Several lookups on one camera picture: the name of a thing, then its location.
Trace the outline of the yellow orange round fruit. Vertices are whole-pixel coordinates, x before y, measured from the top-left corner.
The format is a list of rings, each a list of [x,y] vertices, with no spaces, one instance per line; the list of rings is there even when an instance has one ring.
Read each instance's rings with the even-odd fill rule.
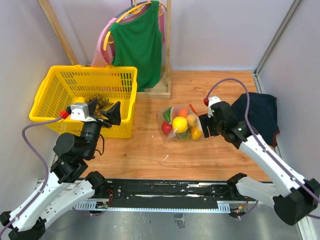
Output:
[[[189,114],[186,116],[187,123],[190,127],[195,127],[198,124],[198,117],[195,114]]]

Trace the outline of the orange bell pepper toy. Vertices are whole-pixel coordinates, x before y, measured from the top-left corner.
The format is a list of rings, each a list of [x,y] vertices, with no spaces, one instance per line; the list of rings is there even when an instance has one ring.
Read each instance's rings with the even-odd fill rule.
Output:
[[[202,137],[203,132],[202,132],[202,130],[200,130],[200,129],[198,128],[198,126],[192,126],[192,127],[190,128],[190,134],[191,134],[191,138],[192,138],[194,141],[196,141],[196,140],[199,140],[199,139]]]

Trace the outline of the clear orange zip bag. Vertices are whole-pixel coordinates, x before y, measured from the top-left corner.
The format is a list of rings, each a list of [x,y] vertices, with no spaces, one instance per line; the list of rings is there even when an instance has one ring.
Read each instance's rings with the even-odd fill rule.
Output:
[[[157,120],[167,141],[199,141],[204,138],[199,116],[191,104],[166,107],[158,112]]]

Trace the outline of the green yellow mango toy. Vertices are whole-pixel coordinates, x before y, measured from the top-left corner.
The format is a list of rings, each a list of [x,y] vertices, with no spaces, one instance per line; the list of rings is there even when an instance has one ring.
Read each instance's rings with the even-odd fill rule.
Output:
[[[179,140],[179,141],[186,141],[186,140],[188,140],[190,138],[191,132],[188,129],[187,131],[182,132],[182,133],[177,133],[176,132],[175,136],[176,136],[177,140]]]

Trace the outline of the orange persimmon toy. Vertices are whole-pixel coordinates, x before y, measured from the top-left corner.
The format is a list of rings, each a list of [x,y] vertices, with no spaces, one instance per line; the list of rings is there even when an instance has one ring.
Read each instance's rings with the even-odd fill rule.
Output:
[[[178,111],[178,116],[186,118],[189,115],[189,109],[187,107],[183,107]]]

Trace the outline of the yellow lemon toy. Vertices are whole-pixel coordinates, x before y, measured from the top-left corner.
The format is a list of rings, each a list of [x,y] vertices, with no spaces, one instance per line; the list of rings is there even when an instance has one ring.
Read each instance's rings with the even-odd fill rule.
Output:
[[[185,117],[177,116],[172,121],[172,129],[175,133],[184,133],[188,130],[188,122]]]

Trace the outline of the watermelon slice toy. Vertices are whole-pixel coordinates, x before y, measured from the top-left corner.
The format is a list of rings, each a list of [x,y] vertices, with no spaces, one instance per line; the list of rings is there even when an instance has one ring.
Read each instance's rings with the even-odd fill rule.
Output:
[[[172,124],[173,122],[173,109],[174,107],[171,106],[162,113],[163,119],[169,124]]]

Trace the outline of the red apple toy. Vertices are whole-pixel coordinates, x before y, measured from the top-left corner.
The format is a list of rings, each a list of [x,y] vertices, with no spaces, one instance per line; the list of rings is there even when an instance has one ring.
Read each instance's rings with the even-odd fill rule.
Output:
[[[170,123],[164,121],[164,122],[161,124],[161,130],[162,130],[162,132],[163,132],[163,134],[164,134],[165,136],[168,136],[168,135],[172,132],[173,127],[172,127],[172,125],[171,125]]]

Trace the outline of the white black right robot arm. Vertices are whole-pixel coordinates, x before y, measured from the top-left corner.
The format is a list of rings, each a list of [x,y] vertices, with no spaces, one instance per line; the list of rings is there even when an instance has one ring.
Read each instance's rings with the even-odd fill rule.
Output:
[[[270,178],[272,185],[238,173],[227,181],[226,193],[232,200],[242,196],[274,209],[287,225],[293,226],[314,211],[320,202],[320,184],[285,163],[264,141],[248,119],[237,121],[229,103],[217,96],[205,98],[206,114],[199,116],[205,138],[221,135],[250,157]]]

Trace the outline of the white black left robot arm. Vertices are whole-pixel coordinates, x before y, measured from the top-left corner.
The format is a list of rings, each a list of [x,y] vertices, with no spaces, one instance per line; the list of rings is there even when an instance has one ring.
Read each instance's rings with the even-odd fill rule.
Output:
[[[43,164],[45,178],[33,193],[16,209],[1,213],[1,233],[10,229],[9,239],[39,240],[53,222],[77,203],[104,195],[108,195],[108,200],[112,201],[114,193],[98,171],[90,172],[73,189],[63,193],[88,168],[86,161],[94,159],[98,151],[98,140],[102,137],[101,129],[121,124],[120,101],[114,103],[110,109],[102,111],[103,118],[94,115],[98,103],[96,98],[87,103],[77,102],[61,111],[58,118],[32,123],[23,128],[22,137],[29,145],[26,137],[26,130],[29,128],[67,118],[83,123],[79,136],[66,132],[57,138],[53,148],[57,160],[51,167]]]

